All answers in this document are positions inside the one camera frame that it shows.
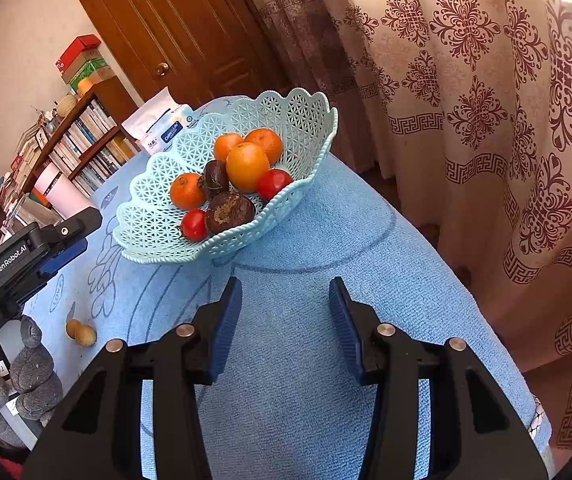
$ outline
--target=door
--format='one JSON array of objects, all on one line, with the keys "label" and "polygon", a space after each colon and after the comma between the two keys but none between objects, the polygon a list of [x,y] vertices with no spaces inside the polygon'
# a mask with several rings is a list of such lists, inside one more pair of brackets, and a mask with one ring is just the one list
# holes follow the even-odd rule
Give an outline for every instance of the door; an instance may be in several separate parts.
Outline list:
[{"label": "door", "polygon": [[168,86],[197,108],[289,86],[250,0],[80,2],[144,100]]}]

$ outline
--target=white wall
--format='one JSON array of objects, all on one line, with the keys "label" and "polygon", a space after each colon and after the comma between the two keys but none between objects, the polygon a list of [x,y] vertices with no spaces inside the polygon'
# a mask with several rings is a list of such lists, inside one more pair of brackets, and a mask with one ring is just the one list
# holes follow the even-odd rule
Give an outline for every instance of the white wall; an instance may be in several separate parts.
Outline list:
[{"label": "white wall", "polygon": [[[0,176],[10,170],[32,107],[49,110],[67,90],[55,62],[76,36],[97,34],[79,0],[0,0]],[[135,101],[135,92],[110,51],[100,52]]]}]

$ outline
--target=blue towel fabric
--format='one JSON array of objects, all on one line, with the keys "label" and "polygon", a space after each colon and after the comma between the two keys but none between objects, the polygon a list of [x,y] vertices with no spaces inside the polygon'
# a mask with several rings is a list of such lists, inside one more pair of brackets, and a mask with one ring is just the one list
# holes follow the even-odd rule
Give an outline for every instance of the blue towel fabric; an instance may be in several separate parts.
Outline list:
[{"label": "blue towel fabric", "polygon": [[[233,100],[198,112],[221,111]],[[104,222],[88,250],[26,304],[64,390],[109,339],[155,340],[237,276],[242,311],[226,369],[213,386],[196,388],[214,478],[355,479],[375,388],[354,382],[335,336],[328,283],[341,276],[354,300],[412,337],[439,344],[464,338],[530,424],[533,397],[471,295],[422,235],[339,160],[323,162],[298,208],[261,240],[217,260],[174,266],[132,263],[111,237],[115,210],[130,199],[128,183],[146,161],[135,156],[95,193]],[[67,316],[96,328],[94,348],[66,337]],[[419,391],[416,478],[428,472],[430,438],[426,381]],[[144,475],[155,478],[151,392],[144,384],[141,459]],[[535,439],[540,452],[550,434],[544,418]]]}]

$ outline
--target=red tomato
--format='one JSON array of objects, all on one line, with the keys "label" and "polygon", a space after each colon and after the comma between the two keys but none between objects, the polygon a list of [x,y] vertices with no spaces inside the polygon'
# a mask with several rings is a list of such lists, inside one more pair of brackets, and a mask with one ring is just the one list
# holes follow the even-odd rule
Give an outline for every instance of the red tomato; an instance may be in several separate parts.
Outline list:
[{"label": "red tomato", "polygon": [[182,218],[179,230],[189,242],[201,242],[206,237],[206,213],[192,209]]},{"label": "red tomato", "polygon": [[271,200],[292,182],[292,177],[283,170],[266,171],[257,183],[257,192],[264,200]]}]

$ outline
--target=orange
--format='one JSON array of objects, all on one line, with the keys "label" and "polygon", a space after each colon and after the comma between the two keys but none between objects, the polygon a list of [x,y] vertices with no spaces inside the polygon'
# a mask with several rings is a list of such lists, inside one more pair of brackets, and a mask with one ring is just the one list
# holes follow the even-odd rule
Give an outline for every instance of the orange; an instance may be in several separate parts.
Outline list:
[{"label": "orange", "polygon": [[240,142],[244,142],[244,139],[239,134],[224,134],[219,136],[217,140],[215,140],[215,145],[212,147],[213,155],[217,160],[226,162],[226,157],[230,153],[230,150]]},{"label": "orange", "polygon": [[244,193],[257,191],[259,178],[270,169],[264,150],[252,142],[238,144],[226,159],[230,183]]},{"label": "orange", "polygon": [[179,209],[194,209],[206,202],[206,194],[198,181],[201,175],[183,173],[170,186],[170,200]]},{"label": "orange", "polygon": [[280,136],[268,128],[253,130],[246,136],[244,142],[252,142],[262,148],[266,152],[268,162],[271,163],[271,166],[280,160],[282,151],[284,150],[284,144]]}]

